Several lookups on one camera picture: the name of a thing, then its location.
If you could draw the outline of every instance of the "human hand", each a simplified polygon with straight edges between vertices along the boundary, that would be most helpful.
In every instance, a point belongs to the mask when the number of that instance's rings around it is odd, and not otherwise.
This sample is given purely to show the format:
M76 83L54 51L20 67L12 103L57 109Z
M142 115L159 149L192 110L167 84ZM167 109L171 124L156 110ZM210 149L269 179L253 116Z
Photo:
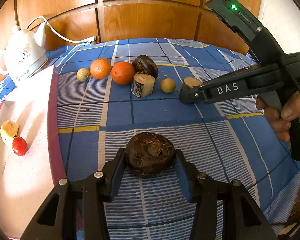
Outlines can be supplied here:
M300 93L298 91L293 93L287 103L283 106L281 118L278 109L268 106L260 96L257 98L256 108L258 110L265 109L265 118L268 120L280 141L290 141L288 132L291 126L290 121L296 119L300 114Z

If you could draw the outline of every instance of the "striped tablecloth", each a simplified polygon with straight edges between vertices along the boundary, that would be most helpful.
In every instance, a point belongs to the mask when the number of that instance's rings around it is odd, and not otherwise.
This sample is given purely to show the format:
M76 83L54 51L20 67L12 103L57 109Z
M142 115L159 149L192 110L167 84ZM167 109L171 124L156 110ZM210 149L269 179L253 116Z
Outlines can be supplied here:
M111 65L145 54L157 64L154 92L136 98L130 86L111 76L78 82L76 71L97 58ZM199 171L216 180L239 179L269 222L285 222L300 185L300 163L290 157L261 111L256 96L211 105L183 105L178 99L183 78L203 82L253 62L247 56L202 42L178 39L129 39L97 45L63 46L48 51L59 72L58 128L67 177L84 179L112 160L130 138L150 131L180 148ZM160 81L176 82L165 94ZM174 167L157 178L140 179L127 169L118 196L105 204L111 239L188 239L195 205L181 195ZM275 226L278 233L282 227ZM218 205L217 239L222 234L222 203ZM82 231L77 233L82 239Z

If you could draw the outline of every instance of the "kettle spout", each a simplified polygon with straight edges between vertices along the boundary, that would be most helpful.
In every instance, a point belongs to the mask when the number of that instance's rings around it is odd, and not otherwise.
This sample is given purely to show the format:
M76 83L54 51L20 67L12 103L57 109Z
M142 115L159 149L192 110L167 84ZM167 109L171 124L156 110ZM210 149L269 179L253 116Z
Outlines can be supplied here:
M46 27L47 22L43 22L40 24L39 28L34 34L34 40L35 42L40 46L44 47L44 44L46 43L46 32L45 32L45 27Z

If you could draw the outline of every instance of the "tangerine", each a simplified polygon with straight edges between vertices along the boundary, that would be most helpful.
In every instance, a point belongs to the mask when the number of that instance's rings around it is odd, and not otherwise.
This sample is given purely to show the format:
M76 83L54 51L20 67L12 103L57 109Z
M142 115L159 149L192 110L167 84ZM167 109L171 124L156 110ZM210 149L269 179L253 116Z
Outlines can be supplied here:
M118 62L111 70L113 81L119 85L128 85L133 80L134 73L134 67L129 62Z
M95 79L102 79L108 76L111 72L111 64L105 58L98 58L90 65L90 74Z

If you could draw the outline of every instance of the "white tray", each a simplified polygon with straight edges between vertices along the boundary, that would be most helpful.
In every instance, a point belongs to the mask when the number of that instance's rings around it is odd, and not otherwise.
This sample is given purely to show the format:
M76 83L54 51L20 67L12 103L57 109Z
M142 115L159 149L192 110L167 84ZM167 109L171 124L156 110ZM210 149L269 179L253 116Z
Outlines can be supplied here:
M19 124L29 150L17 156L0 135L0 227L19 239L54 184L65 178L57 127L58 73L50 66L13 90L0 105L0 127Z

